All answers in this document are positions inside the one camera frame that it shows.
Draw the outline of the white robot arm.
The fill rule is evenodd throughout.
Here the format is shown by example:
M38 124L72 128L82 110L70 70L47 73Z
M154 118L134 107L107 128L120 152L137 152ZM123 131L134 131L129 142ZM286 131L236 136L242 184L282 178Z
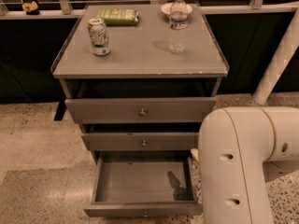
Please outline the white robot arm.
M205 224L274 224L263 165L298 159L299 109L217 109L204 118L192 155Z

